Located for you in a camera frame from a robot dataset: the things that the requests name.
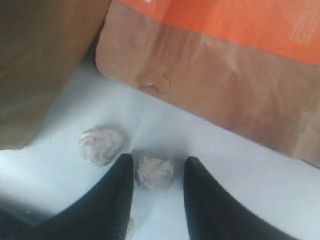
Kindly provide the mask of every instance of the orange label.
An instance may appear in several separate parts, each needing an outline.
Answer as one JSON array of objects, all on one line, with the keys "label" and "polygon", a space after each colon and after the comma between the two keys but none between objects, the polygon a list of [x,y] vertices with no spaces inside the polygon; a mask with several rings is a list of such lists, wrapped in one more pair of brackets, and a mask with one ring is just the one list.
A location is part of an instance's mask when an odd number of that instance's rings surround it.
[{"label": "orange label", "polygon": [[320,0],[119,0],[152,19],[320,64]]}]

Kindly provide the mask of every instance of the cardboard box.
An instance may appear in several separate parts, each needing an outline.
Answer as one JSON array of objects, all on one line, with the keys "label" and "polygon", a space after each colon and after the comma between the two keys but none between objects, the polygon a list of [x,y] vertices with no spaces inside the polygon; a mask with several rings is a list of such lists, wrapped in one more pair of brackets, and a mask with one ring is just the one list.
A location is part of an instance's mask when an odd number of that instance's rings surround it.
[{"label": "cardboard box", "polygon": [[0,150],[21,149],[98,33],[109,0],[0,3]]},{"label": "cardboard box", "polygon": [[314,0],[114,0],[96,64],[108,78],[320,167],[319,15]]}]

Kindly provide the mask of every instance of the white floor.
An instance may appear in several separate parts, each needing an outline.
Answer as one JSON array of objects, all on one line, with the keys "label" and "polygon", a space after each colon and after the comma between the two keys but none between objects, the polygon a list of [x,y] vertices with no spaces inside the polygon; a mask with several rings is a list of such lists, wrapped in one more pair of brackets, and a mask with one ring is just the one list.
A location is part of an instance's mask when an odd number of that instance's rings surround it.
[{"label": "white floor", "polygon": [[[319,240],[320,170],[99,75],[82,63],[34,142],[0,152],[0,203],[20,214],[52,216],[84,195],[109,169],[87,165],[81,133],[109,125],[126,134],[123,152],[183,160],[197,156],[242,204],[300,240]],[[134,240],[187,240],[182,177],[168,194],[136,189]]]}]

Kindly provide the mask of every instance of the brown cardboard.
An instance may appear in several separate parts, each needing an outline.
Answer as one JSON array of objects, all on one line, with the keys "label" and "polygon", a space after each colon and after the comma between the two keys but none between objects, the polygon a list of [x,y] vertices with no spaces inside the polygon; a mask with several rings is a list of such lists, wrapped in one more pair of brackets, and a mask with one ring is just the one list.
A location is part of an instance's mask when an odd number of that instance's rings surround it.
[{"label": "brown cardboard", "polygon": [[320,167],[318,65],[161,24],[117,0],[96,64],[108,78]]},{"label": "brown cardboard", "polygon": [[109,0],[0,3],[0,150],[32,139],[103,23]]}]

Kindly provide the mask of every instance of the floor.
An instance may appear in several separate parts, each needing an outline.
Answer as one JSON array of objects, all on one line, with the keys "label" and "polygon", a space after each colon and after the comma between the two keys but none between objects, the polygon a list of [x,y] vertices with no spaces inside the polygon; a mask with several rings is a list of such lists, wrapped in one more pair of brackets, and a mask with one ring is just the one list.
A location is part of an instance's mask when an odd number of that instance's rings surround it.
[{"label": "floor", "polygon": [[[301,240],[320,236],[320,170],[280,155],[79,65],[32,144],[0,152],[0,205],[35,223],[67,208],[108,171],[82,160],[83,131],[107,125],[126,136],[123,153],[180,161],[197,156],[249,210]],[[134,240],[189,239],[182,175],[169,193],[136,189]]]}]

